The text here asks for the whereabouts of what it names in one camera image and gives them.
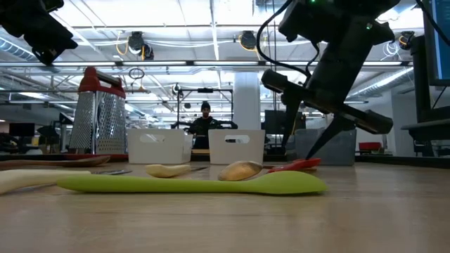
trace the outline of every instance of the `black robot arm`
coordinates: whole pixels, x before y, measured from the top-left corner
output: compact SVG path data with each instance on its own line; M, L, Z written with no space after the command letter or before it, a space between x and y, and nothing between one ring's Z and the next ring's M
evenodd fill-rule
M302 101L306 106L335 116L307 158L341 131L359 127L372 134L390 132L393 125L390 118L349 107L344 104L344 100L372 47L394 39L389 24L380 24L375 19L398 3L399 0L286 1L282 8L287 9L279 32L288 41L300 35L313 44L324 41L328 45L306 87L289 82L287 77L272 70L267 70L262 77L266 88L283 93L287 115L283 145L292 132ZM263 30L264 25L258 31L258 43Z
M63 0L3 0L0 25L14 37L23 35L39 61L51 65L64 50L78 46L72 33L49 15L63 5Z

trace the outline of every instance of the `ceiling light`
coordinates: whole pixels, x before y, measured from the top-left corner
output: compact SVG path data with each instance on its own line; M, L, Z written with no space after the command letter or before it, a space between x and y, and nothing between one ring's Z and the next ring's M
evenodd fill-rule
M195 61L194 65L199 66L241 66L241 65L258 65L257 61L230 61L230 60L218 60L218 61Z
M22 96L27 96L30 98L37 98L37 99L47 99L48 98L45 95L42 95L40 93L35 93L35 92L20 92L19 94Z
M46 67L43 63L12 63L12 62L1 62L0 67Z
M185 66L185 61L131 61L123 62L124 66Z
M402 62L399 62L399 61L394 61L394 62L378 61L378 62L365 62L365 63L363 63L363 66L398 66L401 64L402 64Z
M292 66L306 66L308 62L299 61L299 62L281 62L284 64L292 65ZM311 63L311 66L317 65L317 62Z
M64 63L53 63L55 67L84 67L84 66L115 66L115 62L64 62Z
M58 103L58 104L76 104L78 101L49 101L49 103Z
M363 104L363 103L368 103L368 101L344 101L344 104L346 105Z

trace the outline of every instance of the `white plastic bin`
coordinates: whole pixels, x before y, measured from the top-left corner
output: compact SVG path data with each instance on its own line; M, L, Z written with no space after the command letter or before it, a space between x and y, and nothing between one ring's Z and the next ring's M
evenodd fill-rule
M191 161L192 135L181 129L128 129L131 164L183 164Z
M209 130L208 136L211 164L263 161L265 130Z

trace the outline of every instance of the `table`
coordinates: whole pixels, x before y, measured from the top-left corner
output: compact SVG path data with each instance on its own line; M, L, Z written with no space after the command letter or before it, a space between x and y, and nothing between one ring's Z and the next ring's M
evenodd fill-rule
M146 176L141 165L102 169L124 168ZM216 179L222 168L182 178ZM0 252L448 251L450 170L361 163L316 175L325 195L18 190L0 196Z

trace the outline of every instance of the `column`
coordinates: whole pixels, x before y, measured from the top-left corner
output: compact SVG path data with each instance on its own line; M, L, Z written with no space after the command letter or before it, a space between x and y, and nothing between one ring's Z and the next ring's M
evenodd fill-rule
M239 129L261 129L258 73L235 73L233 95L233 120L239 126Z

